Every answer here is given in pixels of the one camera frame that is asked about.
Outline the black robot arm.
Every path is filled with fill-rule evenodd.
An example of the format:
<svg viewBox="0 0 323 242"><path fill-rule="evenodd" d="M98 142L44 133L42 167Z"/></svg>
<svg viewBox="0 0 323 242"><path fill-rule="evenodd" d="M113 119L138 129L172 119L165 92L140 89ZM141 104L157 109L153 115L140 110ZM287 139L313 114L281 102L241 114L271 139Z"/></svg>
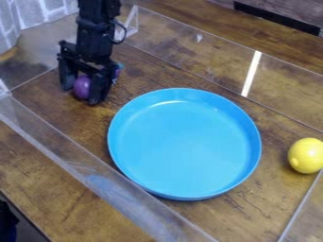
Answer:
<svg viewBox="0 0 323 242"><path fill-rule="evenodd" d="M57 44L58 81L64 91L73 88L78 72L89 76L89 105L101 103L121 71L110 59L112 45L124 41L114 40L114 28L125 27L116 17L120 15L120 0L77 0L78 16L77 39L74 43L61 40Z"/></svg>

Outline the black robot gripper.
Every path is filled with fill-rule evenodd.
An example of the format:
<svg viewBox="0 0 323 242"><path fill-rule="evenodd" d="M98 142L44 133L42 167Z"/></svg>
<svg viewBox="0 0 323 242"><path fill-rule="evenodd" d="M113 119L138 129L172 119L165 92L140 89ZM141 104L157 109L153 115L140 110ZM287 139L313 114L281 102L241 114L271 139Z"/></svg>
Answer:
<svg viewBox="0 0 323 242"><path fill-rule="evenodd" d="M90 76L88 104L100 104L113 84L113 76L120 69L110 59L112 48L122 40L114 39L114 30L122 24L114 18L100 22L78 17L74 43L58 42L57 53L58 81L64 91L73 88L78 71Z"/></svg>

